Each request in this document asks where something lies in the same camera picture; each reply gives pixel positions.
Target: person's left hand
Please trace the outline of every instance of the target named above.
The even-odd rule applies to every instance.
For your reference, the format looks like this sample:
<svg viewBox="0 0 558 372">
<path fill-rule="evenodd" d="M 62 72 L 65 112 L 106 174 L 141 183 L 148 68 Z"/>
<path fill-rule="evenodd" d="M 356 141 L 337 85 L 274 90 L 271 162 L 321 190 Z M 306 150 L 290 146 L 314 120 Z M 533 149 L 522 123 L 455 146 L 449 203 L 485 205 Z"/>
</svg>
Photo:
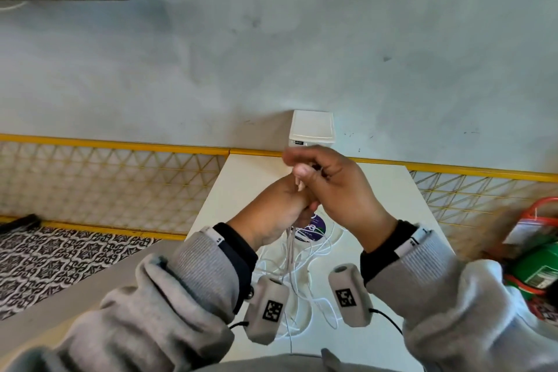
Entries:
<svg viewBox="0 0 558 372">
<path fill-rule="evenodd" d="M 256 251 L 277 240 L 291 225 L 308 225 L 318 206 L 312 192 L 308 188 L 299 192 L 295 177 L 289 174 L 268 186 L 227 224 Z"/>
</svg>

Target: gray sleeve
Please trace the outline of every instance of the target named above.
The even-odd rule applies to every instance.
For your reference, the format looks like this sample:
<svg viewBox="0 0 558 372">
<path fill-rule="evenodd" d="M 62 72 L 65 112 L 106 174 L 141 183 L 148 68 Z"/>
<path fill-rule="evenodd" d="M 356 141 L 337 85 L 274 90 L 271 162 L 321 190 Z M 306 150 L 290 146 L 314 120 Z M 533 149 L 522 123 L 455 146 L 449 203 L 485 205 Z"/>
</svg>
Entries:
<svg viewBox="0 0 558 372">
<path fill-rule="evenodd" d="M 434 232 L 366 288 L 405 319 L 405 344 L 427 369 L 558 370 L 558 330 L 502 284 L 500 265 L 461 263 Z"/>
<path fill-rule="evenodd" d="M 227 354 L 238 276 L 213 240 L 196 233 L 168 262 L 146 257 L 136 279 L 80 316 L 58 347 L 28 350 L 7 371 L 188 371 Z"/>
</svg>

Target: black and white tile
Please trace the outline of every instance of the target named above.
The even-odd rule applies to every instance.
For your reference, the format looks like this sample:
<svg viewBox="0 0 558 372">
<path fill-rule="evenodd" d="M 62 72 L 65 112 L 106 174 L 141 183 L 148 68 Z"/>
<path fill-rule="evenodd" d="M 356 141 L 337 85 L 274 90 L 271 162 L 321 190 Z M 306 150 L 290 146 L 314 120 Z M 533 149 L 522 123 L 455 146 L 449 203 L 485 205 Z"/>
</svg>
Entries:
<svg viewBox="0 0 558 372">
<path fill-rule="evenodd" d="M 154 242 L 157 240 L 57 228 L 0 235 L 0 320 Z"/>
</svg>

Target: yellow metal frame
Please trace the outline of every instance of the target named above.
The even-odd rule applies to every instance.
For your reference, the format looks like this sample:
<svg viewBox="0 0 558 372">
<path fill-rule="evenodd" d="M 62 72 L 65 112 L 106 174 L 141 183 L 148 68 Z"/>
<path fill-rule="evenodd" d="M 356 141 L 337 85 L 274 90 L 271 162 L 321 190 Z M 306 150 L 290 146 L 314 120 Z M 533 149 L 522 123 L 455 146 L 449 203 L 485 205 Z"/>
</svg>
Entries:
<svg viewBox="0 0 558 372">
<path fill-rule="evenodd" d="M 113 141 L 105 141 L 105 140 L 69 139 L 69 138 L 61 138 L 61 137 L 43 137 L 43 136 L 12 135 L 12 134 L 0 134 L 0 142 L 79 146 L 79 147 L 93 147 L 93 148 L 103 148 L 103 149 L 146 150 L 146 151 L 157 151 L 157 152 L 189 153 L 189 154 L 204 154 L 204 155 L 221 155 L 224 157 L 228 157 L 229 154 L 281 157 L 280 151 L 269 151 L 269 150 L 219 148 L 219 147 L 208 147 L 208 146 L 183 146 L 183 145 L 155 144 L 155 143 L 113 142 Z M 541 172 L 507 171 L 504 169 L 474 168 L 474 167 L 463 167 L 463 166 L 453 166 L 453 165 L 402 162 L 398 160 L 384 160 L 384 159 L 367 159 L 367 158 L 351 158 L 351 159 L 361 163 L 401 165 L 406 167 L 409 171 L 426 171 L 426 172 L 442 173 L 442 174 L 457 174 L 457 175 L 469 175 L 469 176 L 479 176 L 479 177 L 492 177 L 492 178 L 505 178 L 505 179 L 528 180 L 528 181 L 536 181 L 536 182 L 558 183 L 558 174 L 549 174 L 549 173 L 541 173 Z M 16 218 L 0 216 L 0 221 L 11 221 L 14 219 Z M 110 228 L 110 227 L 103 227 L 103 226 L 92 226 L 92 225 L 85 225 L 79 223 L 44 221 L 43 225 L 54 227 L 54 228 L 91 231 L 95 233 L 97 232 L 112 233 L 112 234 L 138 236 L 138 237 L 151 237 L 151 238 L 167 239 L 167 240 L 182 240 L 185 238 L 184 234 L 173 234 L 170 232 L 158 233 L 158 232 L 134 230 L 128 228 Z"/>
</svg>

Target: hand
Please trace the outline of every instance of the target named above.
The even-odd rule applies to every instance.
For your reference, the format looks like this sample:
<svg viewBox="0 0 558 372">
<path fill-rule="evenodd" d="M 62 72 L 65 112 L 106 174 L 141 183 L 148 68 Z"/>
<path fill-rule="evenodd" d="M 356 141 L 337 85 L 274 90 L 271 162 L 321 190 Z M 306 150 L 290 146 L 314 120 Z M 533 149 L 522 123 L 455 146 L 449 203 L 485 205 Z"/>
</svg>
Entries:
<svg viewBox="0 0 558 372">
<path fill-rule="evenodd" d="M 333 149 L 311 146 L 287 148 L 283 161 L 366 252 L 377 249 L 394 231 L 397 220 L 376 199 L 366 176 L 349 158 Z M 314 170 L 309 163 L 319 164 L 322 170 Z"/>
<path fill-rule="evenodd" d="M 227 222 L 257 251 L 277 240 L 291 225 L 303 228 L 319 206 L 312 192 L 298 191 L 292 174 L 279 178 Z"/>
</svg>

